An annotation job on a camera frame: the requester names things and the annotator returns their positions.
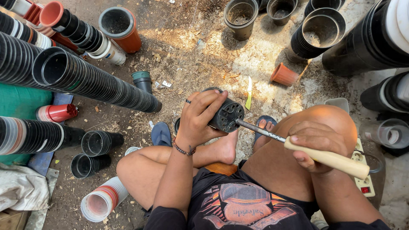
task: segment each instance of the flip-flop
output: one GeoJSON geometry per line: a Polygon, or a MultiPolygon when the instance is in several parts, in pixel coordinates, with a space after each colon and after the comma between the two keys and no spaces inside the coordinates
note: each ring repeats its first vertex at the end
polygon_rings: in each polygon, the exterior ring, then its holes
{"type": "Polygon", "coordinates": [[[153,145],[172,147],[171,131],[165,122],[158,122],[151,132],[153,145]]]}
{"type": "MultiPolygon", "coordinates": [[[[276,122],[276,120],[274,120],[274,118],[272,118],[272,117],[270,117],[270,116],[268,116],[268,115],[263,115],[263,116],[261,116],[261,117],[258,118],[257,123],[256,123],[256,126],[258,126],[258,124],[260,123],[260,121],[263,120],[263,119],[266,121],[266,125],[267,125],[268,122],[272,122],[273,125],[277,125],[277,122],[276,122]]],[[[256,137],[254,138],[254,143],[253,143],[253,145],[256,143],[256,140],[257,140],[259,137],[261,137],[261,136],[262,136],[261,134],[256,133],[256,137]]]]}

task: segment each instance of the leg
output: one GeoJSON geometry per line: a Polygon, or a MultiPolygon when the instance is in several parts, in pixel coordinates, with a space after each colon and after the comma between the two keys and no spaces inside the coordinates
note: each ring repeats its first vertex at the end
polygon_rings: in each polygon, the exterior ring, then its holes
{"type": "MultiPolygon", "coordinates": [[[[215,162],[231,164],[236,159],[238,131],[219,140],[199,146],[193,155],[193,166],[200,168],[215,162]]],[[[117,175],[129,194],[149,209],[155,198],[159,181],[171,154],[171,147],[149,146],[124,156],[117,165],[117,175]]],[[[193,176],[198,169],[193,169],[193,176]]]]}
{"type": "MultiPolygon", "coordinates": [[[[281,120],[272,130],[287,137],[289,129],[298,122],[313,121],[326,124],[344,136],[352,154],[357,141],[357,130],[349,114],[335,106],[313,106],[281,120]]],[[[291,150],[283,143],[270,140],[243,165],[242,170],[272,192],[301,201],[315,199],[310,173],[297,164],[291,150]]]]}

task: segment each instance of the forearm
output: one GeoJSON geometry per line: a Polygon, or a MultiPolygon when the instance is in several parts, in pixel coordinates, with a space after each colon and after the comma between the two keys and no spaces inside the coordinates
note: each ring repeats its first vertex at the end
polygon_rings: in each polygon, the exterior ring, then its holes
{"type": "Polygon", "coordinates": [[[332,170],[325,175],[311,174],[311,177],[318,206],[328,223],[360,221],[369,224],[383,220],[347,174],[332,170]]]}
{"type": "Polygon", "coordinates": [[[187,217],[192,194],[192,174],[192,156],[184,155],[173,147],[156,192],[153,208],[157,206],[177,208],[187,217]]]}

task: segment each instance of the beaded bracelet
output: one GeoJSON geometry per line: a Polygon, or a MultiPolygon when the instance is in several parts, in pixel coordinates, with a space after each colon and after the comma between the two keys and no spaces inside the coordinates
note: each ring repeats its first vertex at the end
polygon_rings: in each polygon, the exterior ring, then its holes
{"type": "Polygon", "coordinates": [[[190,153],[181,150],[181,149],[176,145],[175,140],[176,140],[176,138],[173,138],[173,139],[172,139],[172,144],[173,144],[173,146],[174,146],[179,152],[181,152],[181,153],[183,153],[183,154],[185,154],[185,155],[188,155],[188,156],[193,155],[193,153],[196,152],[196,148],[195,148],[192,152],[190,152],[190,153]]]}

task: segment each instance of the power strip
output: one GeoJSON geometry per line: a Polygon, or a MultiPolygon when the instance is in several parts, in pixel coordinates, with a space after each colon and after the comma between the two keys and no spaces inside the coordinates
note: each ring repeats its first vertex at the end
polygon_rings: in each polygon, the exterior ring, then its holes
{"type": "MultiPolygon", "coordinates": [[[[357,140],[357,145],[355,147],[356,149],[364,152],[364,149],[362,148],[362,143],[361,143],[361,139],[358,138],[357,140]]],[[[354,151],[354,153],[352,154],[351,157],[352,160],[356,160],[364,165],[368,165],[366,163],[366,158],[364,155],[362,155],[359,151],[354,151]]],[[[373,197],[375,196],[375,190],[373,189],[373,184],[372,184],[372,180],[371,180],[371,176],[368,175],[367,178],[365,178],[365,180],[361,180],[358,178],[354,178],[355,179],[355,184],[357,185],[357,187],[361,190],[361,192],[364,194],[364,196],[366,197],[373,197]]]]}

